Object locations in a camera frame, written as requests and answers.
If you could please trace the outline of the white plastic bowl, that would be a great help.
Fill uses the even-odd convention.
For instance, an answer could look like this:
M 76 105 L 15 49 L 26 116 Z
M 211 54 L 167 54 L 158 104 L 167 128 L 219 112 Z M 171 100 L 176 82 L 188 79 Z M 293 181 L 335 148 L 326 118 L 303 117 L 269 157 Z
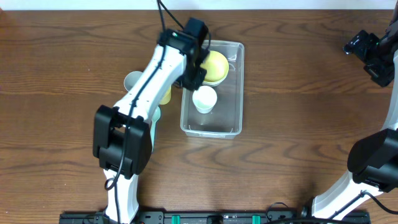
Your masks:
M 226 77 L 227 77 L 227 75 L 225 75 L 222 79 L 220 79 L 216 82 L 208 82 L 208 81 L 204 80 L 202 85 L 210 86 L 210 87 L 218 86 L 226 79 Z

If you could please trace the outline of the cream plastic cup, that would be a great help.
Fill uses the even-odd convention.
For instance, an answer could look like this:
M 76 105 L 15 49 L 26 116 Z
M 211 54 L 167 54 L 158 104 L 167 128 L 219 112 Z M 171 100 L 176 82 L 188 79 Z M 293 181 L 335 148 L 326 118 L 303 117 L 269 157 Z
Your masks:
M 218 96 L 210 86 L 201 86 L 192 95 L 192 101 L 197 111 L 201 114 L 209 113 L 216 105 Z

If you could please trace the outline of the yellow plastic bowl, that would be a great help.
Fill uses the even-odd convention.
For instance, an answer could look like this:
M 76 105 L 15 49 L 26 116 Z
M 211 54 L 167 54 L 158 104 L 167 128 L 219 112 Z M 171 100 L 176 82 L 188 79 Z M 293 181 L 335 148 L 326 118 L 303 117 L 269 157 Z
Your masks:
M 200 68 L 206 70 L 205 82 L 216 83 L 226 78 L 229 72 L 229 63 L 223 54 L 211 50 Z

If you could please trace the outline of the grey plastic cup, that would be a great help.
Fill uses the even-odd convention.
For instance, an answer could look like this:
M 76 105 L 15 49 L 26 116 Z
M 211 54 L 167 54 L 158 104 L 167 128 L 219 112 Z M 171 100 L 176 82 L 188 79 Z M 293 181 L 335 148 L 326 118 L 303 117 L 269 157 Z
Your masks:
M 126 75 L 124 79 L 124 87 L 126 91 L 130 91 L 131 88 L 137 83 L 140 79 L 142 72 L 140 71 L 133 71 Z

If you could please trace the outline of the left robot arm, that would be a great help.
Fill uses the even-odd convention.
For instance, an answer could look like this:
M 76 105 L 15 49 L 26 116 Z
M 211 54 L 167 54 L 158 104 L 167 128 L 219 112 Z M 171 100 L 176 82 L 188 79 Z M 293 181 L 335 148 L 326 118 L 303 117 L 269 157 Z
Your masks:
M 93 155 L 104 170 L 108 191 L 105 217 L 131 223 L 138 211 L 137 181 L 154 147 L 153 116 L 175 82 L 197 90 L 204 81 L 201 63 L 210 51 L 203 46 L 208 30 L 167 29 L 134 86 L 112 107 L 101 105 L 94 118 Z

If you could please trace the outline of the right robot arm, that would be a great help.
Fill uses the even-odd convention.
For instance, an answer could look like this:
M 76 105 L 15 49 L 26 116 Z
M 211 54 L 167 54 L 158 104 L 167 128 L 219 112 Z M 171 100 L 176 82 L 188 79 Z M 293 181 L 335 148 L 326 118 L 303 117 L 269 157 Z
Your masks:
M 389 109 L 381 130 L 357 141 L 349 152 L 347 171 L 326 192 L 317 195 L 306 215 L 342 220 L 368 199 L 397 188 L 397 32 L 378 38 L 365 30 L 343 47 L 357 56 L 371 80 L 381 87 L 393 85 Z

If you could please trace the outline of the clear plastic container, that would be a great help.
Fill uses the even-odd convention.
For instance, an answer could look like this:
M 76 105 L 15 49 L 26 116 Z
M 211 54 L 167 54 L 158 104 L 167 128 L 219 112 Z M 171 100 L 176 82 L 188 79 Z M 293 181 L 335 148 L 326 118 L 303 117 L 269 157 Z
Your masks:
M 244 45 L 226 40 L 205 40 L 203 44 L 209 44 L 210 50 L 226 57 L 229 72 L 226 79 L 213 88 L 218 99 L 207 114 L 195 108 L 193 92 L 183 89 L 180 127 L 187 136 L 233 139 L 243 128 Z

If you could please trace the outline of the yellow plastic cup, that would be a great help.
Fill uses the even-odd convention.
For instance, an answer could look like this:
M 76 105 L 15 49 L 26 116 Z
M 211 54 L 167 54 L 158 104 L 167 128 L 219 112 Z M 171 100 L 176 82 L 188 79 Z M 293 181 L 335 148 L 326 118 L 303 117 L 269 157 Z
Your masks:
M 170 102 L 171 100 L 171 87 L 168 88 L 168 90 L 165 92 L 165 95 L 163 96 L 163 98 L 160 100 L 159 104 L 160 105 L 166 105 L 167 103 Z

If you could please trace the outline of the teal plastic spoon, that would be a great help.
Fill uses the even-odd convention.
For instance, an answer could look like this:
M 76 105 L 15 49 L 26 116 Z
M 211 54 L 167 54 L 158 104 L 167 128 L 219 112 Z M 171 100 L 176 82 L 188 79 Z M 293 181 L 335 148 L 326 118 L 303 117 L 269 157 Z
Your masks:
M 151 136 L 151 141 L 152 141 L 152 151 L 154 151 L 154 146 L 155 146 L 155 131 L 156 131 L 156 125 L 158 120 L 161 117 L 161 110 L 160 107 L 156 107 L 155 112 L 152 116 L 152 122 L 151 122 L 151 127 L 150 127 L 150 136 Z

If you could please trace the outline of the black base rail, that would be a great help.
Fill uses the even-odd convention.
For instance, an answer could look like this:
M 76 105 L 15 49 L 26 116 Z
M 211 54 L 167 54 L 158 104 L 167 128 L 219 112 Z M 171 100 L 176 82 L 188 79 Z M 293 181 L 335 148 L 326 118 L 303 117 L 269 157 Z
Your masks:
M 61 224 L 113 223 L 104 212 L 60 214 Z M 133 224 L 266 224 L 266 223 L 321 223 L 313 217 L 301 217 L 288 207 L 271 207 L 265 212 L 166 212 L 152 210 L 138 212 Z

